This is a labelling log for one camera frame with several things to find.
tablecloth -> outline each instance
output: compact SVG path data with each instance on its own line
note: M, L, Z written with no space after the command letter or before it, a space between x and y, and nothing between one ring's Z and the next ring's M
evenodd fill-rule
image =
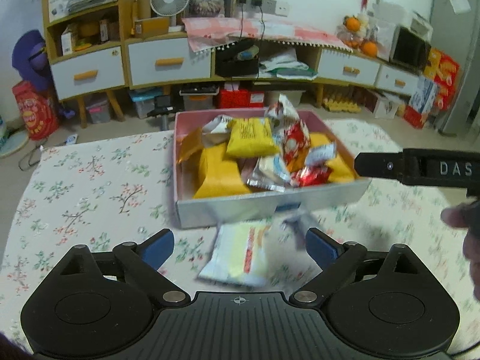
M328 125L354 155L400 150L381 128L366 122L347 119ZM6 336L28 346L19 322L22 306L79 243L109 251L127 240L141 243L169 227L175 249L161 274L192 297L199 290L246 290L197 278L211 255L216 229L175 229L172 147L173 132L167 131L44 150L15 213L0 271L0 330ZM462 256L465 233L440 221L447 205L436 188L374 179L356 204L314 215L338 242L353 240L380 251L394 243L410 245L460 309L460 328L451 346L456 351L480 338L480 307ZM290 228L274 225L267 239L268 286L256 290L282 290L288 296L320 272L305 251L296 249Z

microwave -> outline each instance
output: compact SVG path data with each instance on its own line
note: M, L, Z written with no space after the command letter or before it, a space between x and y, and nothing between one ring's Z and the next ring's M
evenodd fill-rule
M422 73L427 66L431 44L408 28L397 26L390 50L390 62L414 73Z

refrigerator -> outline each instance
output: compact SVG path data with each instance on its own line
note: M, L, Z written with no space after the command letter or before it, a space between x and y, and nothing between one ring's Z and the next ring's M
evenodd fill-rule
M455 14L450 0L433 0L430 23L431 46L460 64L462 76L454 102L434 121L444 135L457 135L466 128L467 119L480 90L480 0L468 0L471 10Z

cat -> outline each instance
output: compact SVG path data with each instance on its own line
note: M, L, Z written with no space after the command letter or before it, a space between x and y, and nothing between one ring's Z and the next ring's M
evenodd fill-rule
M197 17L225 17L225 0L190 0L190 11Z

red candy wrapper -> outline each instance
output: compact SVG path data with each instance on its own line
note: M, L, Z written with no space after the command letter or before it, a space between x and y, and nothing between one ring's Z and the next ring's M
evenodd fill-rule
M309 148L310 134L308 132L307 126L305 126L305 123L303 123L303 121L299 120L298 122L292 124L287 129L285 129L283 159L285 160L287 166L299 156L299 153L305 150L307 150L308 153ZM289 169L289 171L294 172L301 169L302 167L303 163L301 167L298 167L297 169Z
M322 185L328 182L332 169L327 166L312 167L306 166L298 172L292 173L292 180L296 180L300 187L311 185Z

